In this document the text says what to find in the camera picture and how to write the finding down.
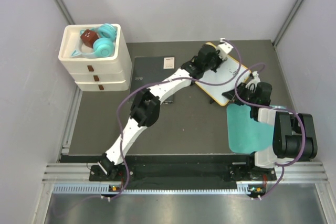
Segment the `aluminium frame rail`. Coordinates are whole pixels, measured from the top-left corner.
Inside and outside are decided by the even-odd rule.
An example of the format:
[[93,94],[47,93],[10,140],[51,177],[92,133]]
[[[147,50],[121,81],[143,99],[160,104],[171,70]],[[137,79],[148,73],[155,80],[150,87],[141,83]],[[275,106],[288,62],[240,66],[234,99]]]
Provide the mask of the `aluminium frame rail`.
[[44,183],[81,183],[89,180],[90,170],[82,163],[54,163],[46,166]]

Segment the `teal cat ear headphones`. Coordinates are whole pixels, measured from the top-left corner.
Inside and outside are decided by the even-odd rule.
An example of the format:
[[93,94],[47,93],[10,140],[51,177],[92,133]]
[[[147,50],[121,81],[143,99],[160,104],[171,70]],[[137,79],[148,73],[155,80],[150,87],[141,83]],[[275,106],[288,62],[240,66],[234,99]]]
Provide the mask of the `teal cat ear headphones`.
[[85,46],[79,37],[75,50],[70,57],[95,59],[112,56],[114,54],[115,40],[117,38],[117,28],[112,24],[105,23],[99,27],[89,29],[94,30],[99,37],[94,43],[93,48]]

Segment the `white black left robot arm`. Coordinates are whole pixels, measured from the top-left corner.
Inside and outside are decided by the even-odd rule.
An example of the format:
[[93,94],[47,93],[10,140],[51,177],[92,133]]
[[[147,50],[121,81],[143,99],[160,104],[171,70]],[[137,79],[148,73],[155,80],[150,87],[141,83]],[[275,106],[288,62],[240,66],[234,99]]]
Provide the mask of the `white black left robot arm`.
[[147,128],[159,118],[161,104],[179,90],[200,80],[208,71],[216,72],[227,60],[227,54],[219,47],[206,43],[191,60],[183,63],[171,76],[162,82],[146,84],[133,91],[133,103],[126,126],[119,125],[120,135],[98,161],[101,174],[114,180],[119,174],[118,166],[125,162],[125,155]]

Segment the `teal cutting mat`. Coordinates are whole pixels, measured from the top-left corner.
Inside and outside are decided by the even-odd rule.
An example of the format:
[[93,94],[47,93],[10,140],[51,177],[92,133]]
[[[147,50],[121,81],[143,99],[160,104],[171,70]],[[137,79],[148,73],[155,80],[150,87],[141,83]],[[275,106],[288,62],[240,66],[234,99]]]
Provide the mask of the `teal cutting mat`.
[[250,107],[230,104],[227,107],[228,145],[232,152],[251,154],[272,145],[274,127],[250,118]]

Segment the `brown cube toy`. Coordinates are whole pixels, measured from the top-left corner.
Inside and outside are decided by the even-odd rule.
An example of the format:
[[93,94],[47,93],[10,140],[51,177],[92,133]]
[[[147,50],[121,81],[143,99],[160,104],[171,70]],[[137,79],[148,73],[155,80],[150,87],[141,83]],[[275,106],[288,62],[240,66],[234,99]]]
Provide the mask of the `brown cube toy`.
[[99,39],[98,34],[91,29],[86,29],[81,35],[80,39],[87,47],[93,48],[94,43]]

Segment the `white three drawer box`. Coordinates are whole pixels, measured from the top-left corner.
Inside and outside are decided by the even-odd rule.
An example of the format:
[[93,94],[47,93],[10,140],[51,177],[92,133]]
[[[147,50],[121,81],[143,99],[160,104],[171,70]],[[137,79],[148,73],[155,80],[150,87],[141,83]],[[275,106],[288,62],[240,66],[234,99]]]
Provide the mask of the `white three drawer box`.
[[132,61],[119,24],[114,54],[106,58],[71,58],[82,29],[102,24],[68,25],[64,30],[58,59],[82,91],[125,91],[130,86]]

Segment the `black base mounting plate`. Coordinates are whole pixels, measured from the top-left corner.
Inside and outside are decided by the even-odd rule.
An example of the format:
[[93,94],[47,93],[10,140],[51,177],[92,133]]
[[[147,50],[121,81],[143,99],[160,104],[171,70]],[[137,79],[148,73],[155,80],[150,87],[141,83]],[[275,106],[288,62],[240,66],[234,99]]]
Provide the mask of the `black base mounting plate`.
[[153,183],[163,184],[169,180],[181,179],[186,182],[188,179],[193,181],[206,180],[210,182],[237,182],[241,180],[276,180],[273,169],[251,169],[246,164],[227,164],[227,163],[140,163],[131,164],[129,172],[125,166],[119,165],[106,175],[98,165],[91,168],[90,181],[122,181],[129,180],[130,184]]

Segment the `yellow framed whiteboard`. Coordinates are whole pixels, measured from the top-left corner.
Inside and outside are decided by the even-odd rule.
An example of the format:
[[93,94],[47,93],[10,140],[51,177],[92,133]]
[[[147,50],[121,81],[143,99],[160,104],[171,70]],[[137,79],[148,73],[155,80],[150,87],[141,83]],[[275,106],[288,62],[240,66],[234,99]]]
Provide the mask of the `yellow framed whiteboard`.
[[223,97],[222,93],[234,89],[237,78],[247,69],[246,66],[241,65],[240,70],[238,71],[239,61],[231,57],[229,54],[227,60],[221,64],[221,66],[217,69],[217,72],[209,70],[205,72],[203,77],[200,79],[203,82],[212,84],[226,82],[225,85],[210,86],[199,82],[196,83],[198,87],[200,87],[220,106],[226,106],[229,103],[229,100]]

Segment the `dark grey notebook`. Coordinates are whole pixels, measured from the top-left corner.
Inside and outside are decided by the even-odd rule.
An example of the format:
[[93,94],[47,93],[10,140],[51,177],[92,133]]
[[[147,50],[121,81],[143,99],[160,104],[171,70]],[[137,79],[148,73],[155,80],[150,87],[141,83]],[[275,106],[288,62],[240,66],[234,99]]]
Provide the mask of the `dark grey notebook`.
[[130,93],[145,84],[162,82],[175,71],[174,56],[135,57]]

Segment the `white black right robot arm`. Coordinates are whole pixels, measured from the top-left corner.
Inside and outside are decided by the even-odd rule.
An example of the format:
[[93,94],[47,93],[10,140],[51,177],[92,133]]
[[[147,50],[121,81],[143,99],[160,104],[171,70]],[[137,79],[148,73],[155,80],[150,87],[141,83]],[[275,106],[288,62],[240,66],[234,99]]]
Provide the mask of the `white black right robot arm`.
[[229,148],[236,154],[251,155],[245,174],[252,180],[264,168],[288,166],[317,155],[317,140],[310,114],[270,106],[272,86],[266,82],[240,83],[222,95],[226,109]]

